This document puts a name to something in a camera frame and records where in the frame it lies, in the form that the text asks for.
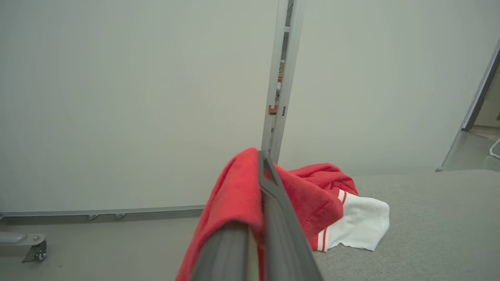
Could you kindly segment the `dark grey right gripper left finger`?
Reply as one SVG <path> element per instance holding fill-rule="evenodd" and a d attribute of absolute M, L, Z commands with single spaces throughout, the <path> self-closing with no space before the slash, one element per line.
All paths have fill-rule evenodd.
<path fill-rule="evenodd" d="M 248 277 L 248 226 L 227 223 L 202 246 L 191 281 L 245 281 Z"/>

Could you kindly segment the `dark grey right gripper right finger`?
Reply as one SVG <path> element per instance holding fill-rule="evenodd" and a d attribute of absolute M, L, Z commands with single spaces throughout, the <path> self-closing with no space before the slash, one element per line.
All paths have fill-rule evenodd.
<path fill-rule="evenodd" d="M 258 151 L 266 281 L 323 281 L 289 196 L 265 151 Z"/>

